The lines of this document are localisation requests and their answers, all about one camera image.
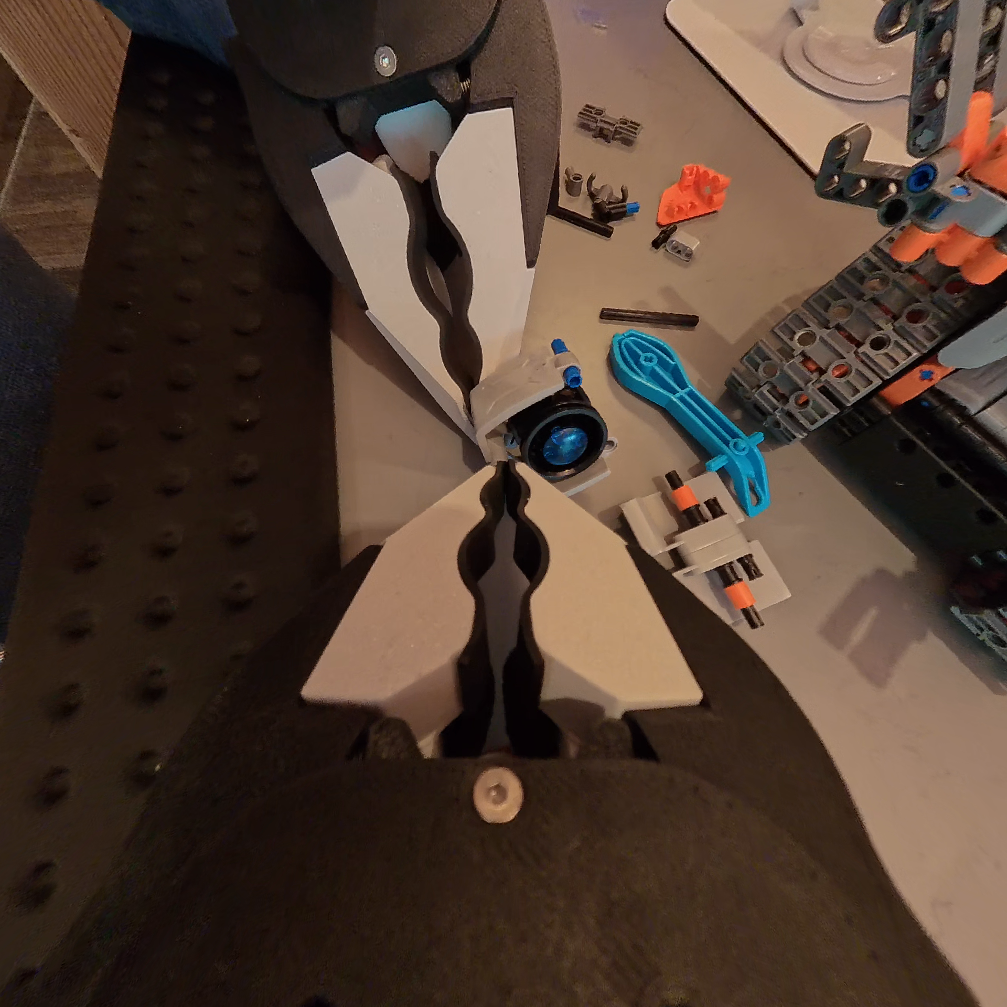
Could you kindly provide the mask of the white book stand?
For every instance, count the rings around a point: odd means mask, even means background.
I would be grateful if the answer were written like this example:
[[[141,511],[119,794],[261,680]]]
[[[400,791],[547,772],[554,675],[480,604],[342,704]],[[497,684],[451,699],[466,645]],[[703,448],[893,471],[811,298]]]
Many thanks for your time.
[[[908,165],[913,40],[878,44],[877,1],[673,1],[671,29],[812,173],[856,124],[868,158]]]

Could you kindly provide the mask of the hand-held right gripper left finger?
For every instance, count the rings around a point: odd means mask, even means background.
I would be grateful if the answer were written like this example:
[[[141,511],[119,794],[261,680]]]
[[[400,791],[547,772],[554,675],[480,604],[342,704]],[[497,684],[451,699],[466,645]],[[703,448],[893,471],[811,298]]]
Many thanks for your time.
[[[365,707],[446,756],[481,754],[497,687],[480,588],[496,560],[508,468],[485,466],[388,537],[301,689]]]

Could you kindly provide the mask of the short black axle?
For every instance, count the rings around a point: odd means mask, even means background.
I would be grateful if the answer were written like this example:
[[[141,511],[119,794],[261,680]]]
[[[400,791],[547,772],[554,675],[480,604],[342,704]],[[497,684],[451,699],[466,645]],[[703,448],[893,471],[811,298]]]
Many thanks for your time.
[[[593,217],[584,215],[583,213],[570,208],[562,206],[550,207],[548,215],[555,220],[569,223],[579,230],[595,234],[605,240],[608,240],[613,236],[613,227],[611,224],[595,220]]]

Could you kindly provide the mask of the dark grey claw piece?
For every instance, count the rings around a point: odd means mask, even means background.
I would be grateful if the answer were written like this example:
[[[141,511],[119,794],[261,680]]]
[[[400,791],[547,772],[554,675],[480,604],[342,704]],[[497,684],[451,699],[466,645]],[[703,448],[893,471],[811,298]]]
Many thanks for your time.
[[[591,202],[591,215],[598,222],[613,223],[639,213],[640,204],[629,198],[626,186],[617,193],[607,183],[597,185],[596,176],[591,174],[586,180],[586,188]]]

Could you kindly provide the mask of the dark grey cross connector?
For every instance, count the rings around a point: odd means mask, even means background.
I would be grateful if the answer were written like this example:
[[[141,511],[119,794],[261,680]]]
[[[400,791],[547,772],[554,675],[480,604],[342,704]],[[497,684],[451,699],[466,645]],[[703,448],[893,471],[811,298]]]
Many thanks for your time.
[[[611,115],[604,107],[584,104],[577,112],[576,127],[593,140],[634,148],[642,132],[642,123],[628,117]]]

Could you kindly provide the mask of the orange angled piece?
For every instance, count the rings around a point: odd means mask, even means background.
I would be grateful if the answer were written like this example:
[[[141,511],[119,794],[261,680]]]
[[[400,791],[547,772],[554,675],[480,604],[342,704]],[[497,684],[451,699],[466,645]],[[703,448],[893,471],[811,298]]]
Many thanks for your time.
[[[707,166],[684,165],[678,181],[661,194],[657,225],[664,228],[720,211],[730,184],[729,176]]]

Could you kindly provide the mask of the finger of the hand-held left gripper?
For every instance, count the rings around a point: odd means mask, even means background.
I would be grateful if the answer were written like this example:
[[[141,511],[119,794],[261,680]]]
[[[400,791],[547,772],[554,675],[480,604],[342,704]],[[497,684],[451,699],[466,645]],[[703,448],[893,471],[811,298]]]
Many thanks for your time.
[[[459,248],[446,286],[467,362],[487,378],[521,351],[535,268],[528,264],[512,109],[463,117],[431,176],[434,203]]]
[[[472,392],[486,350],[472,320],[472,215],[448,183],[447,157],[431,158],[436,214],[460,249],[460,279],[447,305],[427,271],[428,219],[419,187],[394,164],[345,153],[312,170],[359,286],[368,319],[448,419],[486,452],[472,420]]]

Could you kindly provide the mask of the grey flap assembly orange bushes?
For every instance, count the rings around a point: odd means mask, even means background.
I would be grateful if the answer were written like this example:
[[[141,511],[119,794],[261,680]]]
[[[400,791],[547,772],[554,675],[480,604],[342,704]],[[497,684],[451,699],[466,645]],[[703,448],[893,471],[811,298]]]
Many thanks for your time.
[[[724,623],[746,623],[720,574],[727,564],[758,613],[792,597],[762,544],[747,536],[745,514],[719,474],[699,474],[680,489],[667,487],[635,497],[620,503],[619,510],[636,544]]]

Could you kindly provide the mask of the blue plastic separator tool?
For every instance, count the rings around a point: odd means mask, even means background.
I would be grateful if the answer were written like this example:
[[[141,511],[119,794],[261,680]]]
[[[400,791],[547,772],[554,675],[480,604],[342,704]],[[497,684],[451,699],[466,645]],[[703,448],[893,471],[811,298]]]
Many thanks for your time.
[[[672,346],[629,329],[613,335],[608,358],[617,384],[667,414],[702,448],[706,472],[726,476],[747,517],[769,508],[772,497],[761,448],[764,434],[745,433],[702,394]]]

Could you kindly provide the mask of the black studded panel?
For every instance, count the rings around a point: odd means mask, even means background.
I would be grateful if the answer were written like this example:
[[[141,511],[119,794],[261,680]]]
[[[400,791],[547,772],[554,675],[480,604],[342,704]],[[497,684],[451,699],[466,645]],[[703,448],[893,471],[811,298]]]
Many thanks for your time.
[[[233,74],[135,36],[2,664],[2,1005],[338,567],[332,294]]]

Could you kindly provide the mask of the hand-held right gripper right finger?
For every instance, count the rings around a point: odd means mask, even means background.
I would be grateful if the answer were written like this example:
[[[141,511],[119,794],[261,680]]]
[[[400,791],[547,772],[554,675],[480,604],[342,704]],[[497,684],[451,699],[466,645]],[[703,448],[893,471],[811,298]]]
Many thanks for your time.
[[[513,752],[557,756],[626,713],[701,704],[702,689],[623,540],[522,462],[506,469],[526,581],[502,701]]]

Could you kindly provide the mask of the long black axle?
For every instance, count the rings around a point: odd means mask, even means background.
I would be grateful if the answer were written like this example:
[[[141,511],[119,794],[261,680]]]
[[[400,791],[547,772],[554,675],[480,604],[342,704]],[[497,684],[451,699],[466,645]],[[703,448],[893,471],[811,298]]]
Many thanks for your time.
[[[694,329],[700,322],[698,315],[691,313],[612,307],[602,308],[598,317],[600,321],[606,322],[625,322],[684,329]]]

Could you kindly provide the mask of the grey orange tracked toy robot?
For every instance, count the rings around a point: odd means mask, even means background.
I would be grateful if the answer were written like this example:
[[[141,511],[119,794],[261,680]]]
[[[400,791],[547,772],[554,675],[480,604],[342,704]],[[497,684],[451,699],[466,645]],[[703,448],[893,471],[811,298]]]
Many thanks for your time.
[[[871,127],[824,146],[820,198],[885,235],[749,348],[727,389],[783,443],[832,425],[864,482],[950,560],[950,612],[1005,660],[1005,2],[806,5],[801,58],[907,98],[908,162]]]

